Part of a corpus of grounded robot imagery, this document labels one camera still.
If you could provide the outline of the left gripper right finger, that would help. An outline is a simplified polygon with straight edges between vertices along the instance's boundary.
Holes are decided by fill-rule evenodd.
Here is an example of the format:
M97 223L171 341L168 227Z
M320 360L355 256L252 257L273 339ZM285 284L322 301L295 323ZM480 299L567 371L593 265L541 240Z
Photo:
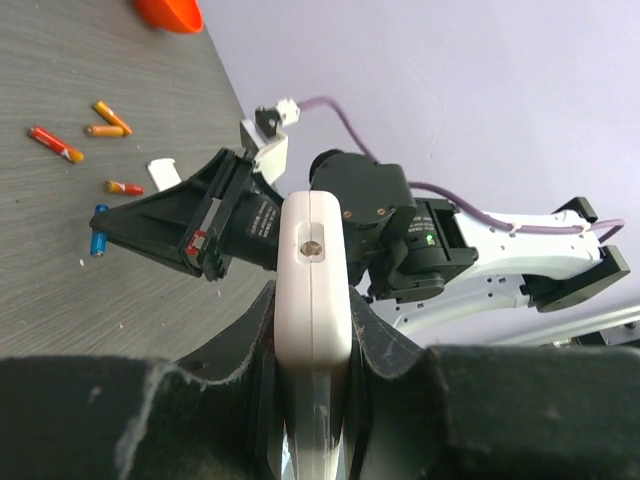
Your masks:
M350 479L635 479L639 352L421 348L350 295Z

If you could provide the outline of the white remote control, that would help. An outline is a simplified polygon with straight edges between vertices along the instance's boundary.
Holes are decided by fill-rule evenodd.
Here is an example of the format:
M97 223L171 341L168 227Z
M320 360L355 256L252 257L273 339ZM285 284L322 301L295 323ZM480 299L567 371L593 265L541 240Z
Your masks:
M294 475L333 479L352 351L341 210L323 191L282 205L274 348Z

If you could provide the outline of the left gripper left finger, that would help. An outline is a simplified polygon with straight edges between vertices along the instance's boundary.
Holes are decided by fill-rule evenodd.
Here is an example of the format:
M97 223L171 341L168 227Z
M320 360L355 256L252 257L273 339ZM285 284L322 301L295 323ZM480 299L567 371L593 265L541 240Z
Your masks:
M283 414L275 285L171 362L124 356L1 361L5 479L277 479Z

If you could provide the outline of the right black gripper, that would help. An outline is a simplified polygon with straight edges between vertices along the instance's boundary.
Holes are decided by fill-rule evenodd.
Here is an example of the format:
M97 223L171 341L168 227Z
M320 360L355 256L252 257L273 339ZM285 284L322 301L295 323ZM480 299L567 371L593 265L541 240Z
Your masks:
M222 148L180 184L101 213L89 222L110 243L207 281L222 279L231 257L227 224L248 186L251 162Z

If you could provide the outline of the white battery cover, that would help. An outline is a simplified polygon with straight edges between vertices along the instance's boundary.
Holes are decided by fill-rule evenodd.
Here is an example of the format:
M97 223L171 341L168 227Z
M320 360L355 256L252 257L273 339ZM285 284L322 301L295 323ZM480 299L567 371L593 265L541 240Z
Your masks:
M146 170L158 192L168 190L182 182L173 158L154 159L146 165Z

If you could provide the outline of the blue battery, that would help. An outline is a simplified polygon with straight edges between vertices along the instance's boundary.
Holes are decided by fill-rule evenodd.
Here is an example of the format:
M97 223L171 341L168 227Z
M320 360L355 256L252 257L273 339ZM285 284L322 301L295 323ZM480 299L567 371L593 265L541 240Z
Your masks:
M102 213L109 209L108 205L98 204L95 207L94 214ZM105 254L108 238L107 235L99 230L92 228L91 242L90 242L90 255L92 257L102 257Z

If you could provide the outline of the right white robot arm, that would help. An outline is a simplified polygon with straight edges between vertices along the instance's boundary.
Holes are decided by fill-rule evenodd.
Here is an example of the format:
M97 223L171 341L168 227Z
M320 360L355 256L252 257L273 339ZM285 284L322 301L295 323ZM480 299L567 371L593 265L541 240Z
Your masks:
M582 197L548 215L485 213L407 180L397 164L340 150L314 160L309 182L282 197L248 155L223 149L173 187L98 207L90 225L109 243L212 282L233 259L281 269L286 242L319 259L320 241L301 233L320 207L343 248L350 285L368 279L366 300L405 334L486 310L564 310L630 271L608 244L620 224L600 220Z

